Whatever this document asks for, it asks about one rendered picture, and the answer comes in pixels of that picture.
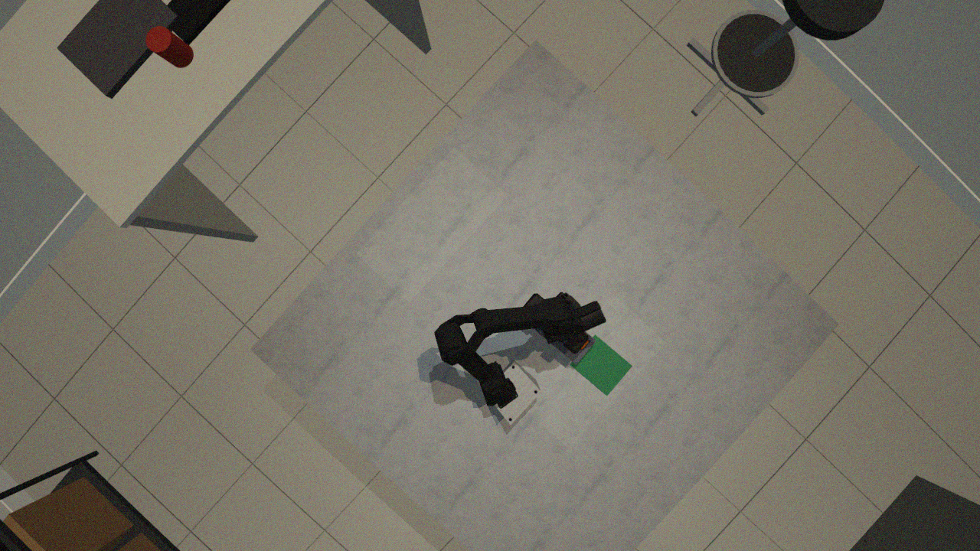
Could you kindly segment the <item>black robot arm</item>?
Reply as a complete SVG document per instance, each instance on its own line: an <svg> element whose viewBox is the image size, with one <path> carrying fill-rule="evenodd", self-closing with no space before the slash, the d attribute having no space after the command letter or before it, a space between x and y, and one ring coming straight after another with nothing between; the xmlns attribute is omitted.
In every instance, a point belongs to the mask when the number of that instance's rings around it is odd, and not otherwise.
<svg viewBox="0 0 980 551"><path fill-rule="evenodd" d="M461 329L465 322L475 322L475 333L466 341ZM519 331L519 329L543 329L548 344L569 341L575 331L588 331L606 322L598 302L581 307L577 300L561 292L544 299L539 305L510 309L479 309L470 315L449 318L434 332L441 360L448 365L461 365L481 385L487 406L505 405L517 399L518 392L510 379L505 379L501 365L496 360L489 365L476 350L492 334Z"/></svg>

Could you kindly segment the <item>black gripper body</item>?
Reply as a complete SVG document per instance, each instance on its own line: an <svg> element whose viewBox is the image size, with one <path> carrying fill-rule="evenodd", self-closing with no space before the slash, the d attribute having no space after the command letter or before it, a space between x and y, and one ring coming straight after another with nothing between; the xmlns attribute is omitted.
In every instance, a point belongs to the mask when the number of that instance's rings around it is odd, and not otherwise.
<svg viewBox="0 0 980 551"><path fill-rule="evenodd" d="M535 293L530 297L528 303L526 303L524 307L539 305L543 300L544 298L542 298L541 295ZM573 354L577 354L588 341L588 338L589 336L584 334L584 332L579 329L579 331L575 332L573 338L571 338L567 343L564 343L564 347L573 352Z"/></svg>

